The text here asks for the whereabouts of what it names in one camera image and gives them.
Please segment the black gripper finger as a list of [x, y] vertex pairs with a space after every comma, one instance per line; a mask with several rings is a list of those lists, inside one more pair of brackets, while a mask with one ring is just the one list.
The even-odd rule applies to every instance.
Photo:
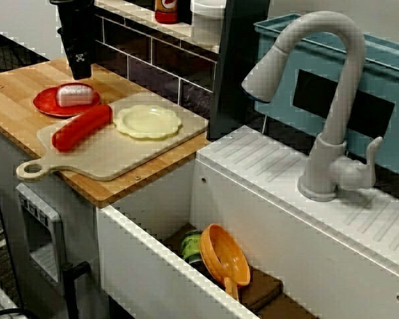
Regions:
[[92, 76], [90, 56], [87, 52], [71, 53], [68, 63], [75, 80], [82, 80]]

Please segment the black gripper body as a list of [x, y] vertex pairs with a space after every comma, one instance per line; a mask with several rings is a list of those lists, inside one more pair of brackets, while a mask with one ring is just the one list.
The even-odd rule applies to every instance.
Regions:
[[86, 29], [75, 28], [71, 30], [60, 27], [58, 28], [57, 33], [61, 37], [63, 48], [67, 57], [84, 53], [86, 53], [89, 57], [94, 57], [94, 27], [87, 27]]

